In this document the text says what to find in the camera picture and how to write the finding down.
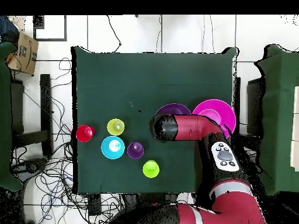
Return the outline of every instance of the purple bowl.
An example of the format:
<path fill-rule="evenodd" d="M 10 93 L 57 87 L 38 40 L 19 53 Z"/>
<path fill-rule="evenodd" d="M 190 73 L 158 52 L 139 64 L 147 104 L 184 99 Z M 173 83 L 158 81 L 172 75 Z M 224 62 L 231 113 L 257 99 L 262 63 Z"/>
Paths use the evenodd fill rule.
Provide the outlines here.
<path fill-rule="evenodd" d="M 172 103 L 162 106 L 155 115 L 163 114 L 191 115 L 191 111 L 182 104 Z"/>
<path fill-rule="evenodd" d="M 141 143 L 132 142 L 127 148 L 127 153 L 130 158 L 139 159 L 144 153 L 144 148 Z"/>

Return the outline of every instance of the white floor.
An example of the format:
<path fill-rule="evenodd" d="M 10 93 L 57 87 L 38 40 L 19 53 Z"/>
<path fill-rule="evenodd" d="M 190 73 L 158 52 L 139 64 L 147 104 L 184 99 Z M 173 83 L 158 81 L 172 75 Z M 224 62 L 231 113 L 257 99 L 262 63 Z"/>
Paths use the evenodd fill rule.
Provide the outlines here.
<path fill-rule="evenodd" d="M 239 49 L 237 76 L 241 77 L 240 122 L 246 124 L 246 86 L 249 80 L 261 76 L 253 62 L 263 57 L 264 47 L 268 44 L 280 44 L 291 51 L 299 47 L 299 27 L 296 18 L 297 15 L 163 15 L 162 50 L 161 35 L 157 44 L 158 33 L 161 29 L 159 15 L 140 15 L 138 18 L 134 15 L 111 16 L 110 20 L 122 43 L 118 50 L 120 53 L 155 52 L 156 48 L 158 53 L 213 53 L 213 50 L 215 53 L 221 53 L 227 47 L 237 47 Z M 63 16 L 45 16 L 44 19 L 45 29 L 36 31 L 38 39 L 64 37 Z M 26 19 L 25 33 L 33 37 L 32 16 Z M 50 74 L 51 78 L 55 79 L 67 73 L 70 68 L 69 61 L 67 59 L 61 63 L 60 61 L 63 58 L 71 60 L 71 46 L 82 46 L 89 51 L 101 53 L 114 51 L 118 44 L 107 16 L 67 16 L 67 41 L 39 42 L 35 76 L 20 73 L 16 75 L 16 78 L 23 81 L 25 92 L 37 104 L 40 104 L 40 74 Z M 68 73 L 52 80 L 51 83 L 54 86 L 70 81 L 71 73 Z M 55 87 L 52 97 L 64 105 L 65 114 L 62 121 L 71 129 L 71 84 Z M 39 106 L 25 94 L 23 98 L 25 132 L 40 130 Z M 60 113 L 57 106 L 53 105 L 53 111 L 55 120 L 59 122 Z M 240 128 L 241 132 L 246 132 L 246 126 L 242 125 Z M 57 124 L 53 121 L 55 138 L 58 130 Z M 69 141 L 69 136 L 59 135 L 54 148 L 64 141 Z M 22 158 L 42 157 L 40 145 L 30 145 L 27 148 L 28 151 Z M 63 157 L 63 153 L 58 152 L 54 157 Z M 48 183 L 55 182 L 55 178 L 46 179 Z M 44 211 L 47 211 L 50 205 L 48 196 L 44 197 L 46 193 L 49 193 L 49 189 L 43 182 L 41 177 L 33 178 L 26 187 L 25 214 L 28 219 L 33 219 L 36 223 L 43 217 L 41 204 L 45 205 Z M 180 195 L 180 199 L 186 200 L 186 198 L 186 194 Z M 65 206 L 52 207 L 49 216 L 41 224 L 57 224 L 65 210 Z M 65 219 L 62 219 L 59 224 L 87 223 L 74 208 L 67 210 Z"/>

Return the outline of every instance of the red cup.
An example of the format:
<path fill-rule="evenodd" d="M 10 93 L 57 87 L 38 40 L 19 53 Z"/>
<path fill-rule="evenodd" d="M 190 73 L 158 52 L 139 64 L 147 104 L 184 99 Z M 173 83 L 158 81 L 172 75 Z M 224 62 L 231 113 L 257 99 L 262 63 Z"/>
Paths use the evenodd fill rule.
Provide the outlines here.
<path fill-rule="evenodd" d="M 95 129 L 88 125 L 80 125 L 76 132 L 77 140 L 88 142 L 95 135 Z"/>

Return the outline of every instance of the green table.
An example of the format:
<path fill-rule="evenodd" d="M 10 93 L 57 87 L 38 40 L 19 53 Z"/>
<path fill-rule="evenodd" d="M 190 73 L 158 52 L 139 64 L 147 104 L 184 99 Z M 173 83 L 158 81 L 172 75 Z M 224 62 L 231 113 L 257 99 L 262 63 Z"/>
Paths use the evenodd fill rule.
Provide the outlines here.
<path fill-rule="evenodd" d="M 89 142 L 77 142 L 78 193 L 194 192 L 194 142 L 159 143 L 150 134 L 149 121 L 168 103 L 184 104 L 191 111 L 212 98 L 230 104 L 236 53 L 229 48 L 222 54 L 95 54 L 72 47 L 78 126 L 88 124 L 96 131 Z M 144 145 L 142 158 L 130 159 L 126 151 L 116 160 L 102 155 L 112 118 L 125 122 L 119 137 L 126 147 L 134 141 Z M 142 173 L 149 159 L 160 167 L 153 179 Z"/>

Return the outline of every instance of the button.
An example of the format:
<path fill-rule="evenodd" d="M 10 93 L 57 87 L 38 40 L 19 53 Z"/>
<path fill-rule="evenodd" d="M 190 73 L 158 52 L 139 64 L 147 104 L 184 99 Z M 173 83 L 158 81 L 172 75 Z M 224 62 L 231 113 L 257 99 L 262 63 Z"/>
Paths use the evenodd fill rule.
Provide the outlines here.
<path fill-rule="evenodd" d="M 225 160 L 229 162 L 230 160 L 232 160 L 232 154 L 227 151 L 220 151 L 217 155 L 217 158 L 219 160 Z"/>

